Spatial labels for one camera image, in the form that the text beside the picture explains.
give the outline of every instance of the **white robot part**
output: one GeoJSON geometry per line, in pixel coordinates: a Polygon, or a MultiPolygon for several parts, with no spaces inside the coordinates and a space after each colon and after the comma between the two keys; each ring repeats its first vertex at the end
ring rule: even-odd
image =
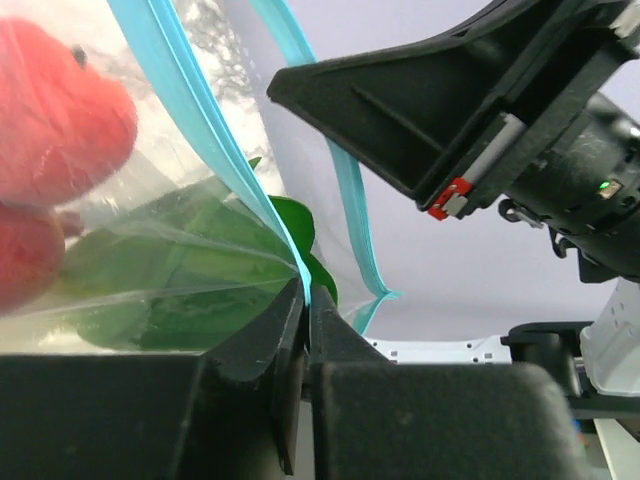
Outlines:
{"type": "Polygon", "coordinates": [[[500,336],[466,342],[389,342],[367,341],[393,363],[399,364],[490,364],[511,363],[508,347],[500,336]]]}
{"type": "Polygon", "coordinates": [[[600,394],[640,397],[640,285],[618,280],[580,344],[585,371],[600,394]]]}

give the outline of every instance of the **red plush toy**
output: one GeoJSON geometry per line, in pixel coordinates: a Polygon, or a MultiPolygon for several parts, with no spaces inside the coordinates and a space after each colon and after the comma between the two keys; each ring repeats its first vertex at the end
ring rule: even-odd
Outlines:
{"type": "Polygon", "coordinates": [[[53,207],[129,159],[137,112],[124,86],[41,27],[0,19],[0,316],[44,294],[83,226],[53,207]]]}
{"type": "Polygon", "coordinates": [[[64,237],[55,215],[0,205],[0,314],[37,299],[55,282],[64,237]]]}
{"type": "Polygon", "coordinates": [[[73,200],[125,164],[136,136],[122,84],[40,26],[0,19],[0,201],[73,200]]]}

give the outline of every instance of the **ziplock bag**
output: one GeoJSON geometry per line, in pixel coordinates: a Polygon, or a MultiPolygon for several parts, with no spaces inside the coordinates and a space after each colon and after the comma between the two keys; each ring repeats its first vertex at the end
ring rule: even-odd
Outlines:
{"type": "Polygon", "coordinates": [[[287,195],[313,212],[314,252],[340,292],[338,310],[362,333],[395,293],[376,264],[358,163],[266,96],[275,72],[315,61],[311,45],[281,0],[197,2],[231,24],[287,195]]]}
{"type": "MultiPolygon", "coordinates": [[[[0,351],[201,351],[298,277],[267,215],[176,127],[107,2],[0,14],[0,351]]],[[[309,211],[271,200],[310,250],[309,211]]]]}
{"type": "MultiPolygon", "coordinates": [[[[282,3],[225,2],[227,8],[237,9],[236,30],[256,64],[255,77],[262,77],[262,90],[271,81],[272,73],[285,66],[283,58],[288,55],[281,37],[290,22],[283,20],[278,29],[270,31],[265,26],[264,12],[273,12],[267,10],[268,6],[282,3]],[[254,11],[248,8],[249,3],[254,11]],[[247,39],[251,36],[255,40],[249,44],[247,39]]],[[[317,58],[324,60],[425,40],[462,23],[489,1],[288,0],[287,3],[317,58]]],[[[281,12],[280,18],[287,17],[281,12]]],[[[429,85],[428,76],[406,81],[424,82],[425,88],[429,85]]],[[[319,171],[332,168],[331,160],[326,149],[310,147],[322,142],[309,141],[313,134],[307,133],[284,109],[264,108],[273,112],[268,114],[265,124],[274,151],[276,145],[286,144],[282,148],[293,149],[291,143],[298,142],[298,151],[308,152],[304,161],[300,154],[290,155],[291,162],[294,158],[300,162],[295,174],[291,173],[297,180],[287,179],[285,167],[280,166],[285,186],[289,188],[297,181],[305,189],[311,188],[307,187],[307,182],[311,182],[307,172],[324,180],[319,171]]],[[[427,213],[417,211],[411,200],[366,168],[361,170],[381,276],[389,286],[404,293],[401,298],[380,305],[366,331],[370,338],[463,341],[504,334],[521,323],[595,319],[613,290],[611,282],[581,284],[575,261],[562,261],[553,255],[547,232],[509,224],[500,218],[495,207],[462,221],[437,222],[427,213]]],[[[322,182],[314,190],[327,209],[337,198],[334,190],[330,191],[328,198],[323,197],[322,182]]]]}

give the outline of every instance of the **clear plastic bag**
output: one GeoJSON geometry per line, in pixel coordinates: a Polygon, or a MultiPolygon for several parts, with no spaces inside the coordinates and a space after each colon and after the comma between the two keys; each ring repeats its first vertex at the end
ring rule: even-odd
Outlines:
{"type": "Polygon", "coordinates": [[[381,301],[394,293],[378,272],[360,167],[266,95],[277,70],[314,61],[310,45],[285,2],[197,3],[208,5],[232,25],[287,195],[313,212],[314,251],[335,278],[340,292],[338,309],[357,331],[364,331],[381,301]]]}
{"type": "Polygon", "coordinates": [[[0,14],[0,351],[201,351],[264,311],[294,255],[185,140],[108,3],[0,14]]]}

